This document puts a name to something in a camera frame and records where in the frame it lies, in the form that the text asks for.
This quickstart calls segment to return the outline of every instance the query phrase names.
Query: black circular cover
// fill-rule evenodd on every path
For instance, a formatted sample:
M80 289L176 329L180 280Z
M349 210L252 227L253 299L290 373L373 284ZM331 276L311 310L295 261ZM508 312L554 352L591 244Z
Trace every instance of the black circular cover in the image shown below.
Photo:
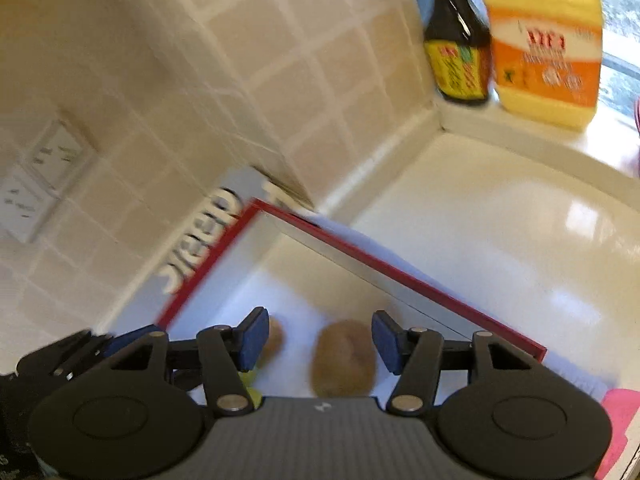
M131 480L180 462L202 428L198 405L178 388L112 370L47 397L28 430L36 455L63 477Z
M476 470L513 480L595 473L611 438L604 409L546 373L500 372L449 397L438 432Z

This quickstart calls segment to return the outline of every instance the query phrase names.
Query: window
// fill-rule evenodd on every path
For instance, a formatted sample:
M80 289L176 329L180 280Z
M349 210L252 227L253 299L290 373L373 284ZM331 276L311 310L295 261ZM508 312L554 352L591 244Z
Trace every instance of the window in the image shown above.
M473 0L486 15L482 0ZM418 0L422 20L431 15L433 0ZM640 0L602 0L605 19L600 103L633 124L640 97Z

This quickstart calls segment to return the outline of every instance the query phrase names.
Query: window sill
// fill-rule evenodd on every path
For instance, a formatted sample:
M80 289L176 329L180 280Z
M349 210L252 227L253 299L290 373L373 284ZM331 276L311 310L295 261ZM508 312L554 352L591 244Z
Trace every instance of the window sill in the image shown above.
M600 105L584 132L572 132L514 116L497 101L483 108L436 103L445 130L526 156L640 211L640 139L621 114Z

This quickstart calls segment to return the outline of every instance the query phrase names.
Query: tiled wall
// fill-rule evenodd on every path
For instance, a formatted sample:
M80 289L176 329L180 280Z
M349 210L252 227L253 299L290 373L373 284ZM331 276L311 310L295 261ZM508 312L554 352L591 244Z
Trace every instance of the tiled wall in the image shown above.
M100 320L220 174L246 163L119 0L0 0L0 179L56 108L98 157L35 243L0 232L0 372Z
M237 152L321 203L429 107L415 0L126 0Z

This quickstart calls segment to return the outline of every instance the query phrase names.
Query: silver screw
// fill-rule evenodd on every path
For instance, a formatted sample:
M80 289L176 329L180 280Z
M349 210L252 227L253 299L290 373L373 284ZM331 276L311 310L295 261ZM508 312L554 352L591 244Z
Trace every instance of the silver screw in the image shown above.
M249 405L249 401L242 395L229 394L218 397L216 404L226 412L239 412Z
M398 395L393 398L391 405L401 412L417 412L424 404L422 399L415 395Z

